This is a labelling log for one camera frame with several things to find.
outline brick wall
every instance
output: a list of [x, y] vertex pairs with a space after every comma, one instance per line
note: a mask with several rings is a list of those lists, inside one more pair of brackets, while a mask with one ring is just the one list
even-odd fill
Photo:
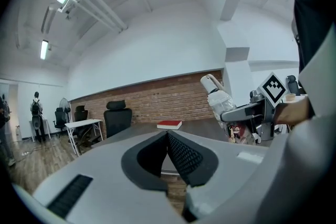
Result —
[[[220, 71], [210, 73], [222, 82]], [[109, 101], [125, 99], [126, 107], [133, 111], [132, 124], [212, 118], [214, 115], [207, 102], [207, 92], [199, 81], [206, 74], [209, 72], [145, 82], [93, 94], [71, 101], [72, 111], [78, 105], [85, 105], [85, 109], [89, 111], [88, 119], [104, 120], [106, 104]], [[102, 130], [106, 137], [104, 122]]]

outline chair backrest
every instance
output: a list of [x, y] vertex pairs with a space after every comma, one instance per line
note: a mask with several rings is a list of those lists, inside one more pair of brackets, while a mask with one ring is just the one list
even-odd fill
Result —
[[56, 117], [56, 125], [64, 126], [64, 124], [66, 124], [64, 120], [65, 118], [64, 111], [55, 111], [55, 117]]
[[76, 111], [75, 112], [75, 121], [84, 121], [88, 118], [88, 111]]
[[109, 138], [131, 126], [132, 110], [118, 109], [104, 112], [106, 137]]

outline black shirt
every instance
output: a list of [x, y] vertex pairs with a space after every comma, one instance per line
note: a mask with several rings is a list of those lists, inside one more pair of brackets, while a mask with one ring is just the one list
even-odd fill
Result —
[[300, 71], [320, 48], [335, 23], [334, 0], [295, 0], [294, 15], [300, 43]]

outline gray tabletop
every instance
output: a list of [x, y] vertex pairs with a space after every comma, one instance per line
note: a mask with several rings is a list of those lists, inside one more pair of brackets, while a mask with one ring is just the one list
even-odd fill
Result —
[[[115, 134], [114, 136], [105, 139], [104, 141], [101, 141], [93, 145], [92, 147], [98, 147], [113, 142], [118, 142], [121, 140], [129, 139], [137, 135], [152, 133], [159, 130], [160, 129], [156, 128], [156, 123], [136, 124], [118, 134]], [[227, 137], [225, 136], [224, 131], [221, 129], [219, 123], [215, 118], [195, 120], [195, 121], [184, 121], [179, 131], [214, 140], [227, 141]]]

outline shoe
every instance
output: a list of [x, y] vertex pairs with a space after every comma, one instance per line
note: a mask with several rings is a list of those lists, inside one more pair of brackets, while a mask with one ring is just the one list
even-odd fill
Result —
[[8, 166], [11, 167], [15, 164], [15, 160], [13, 158], [9, 159]]

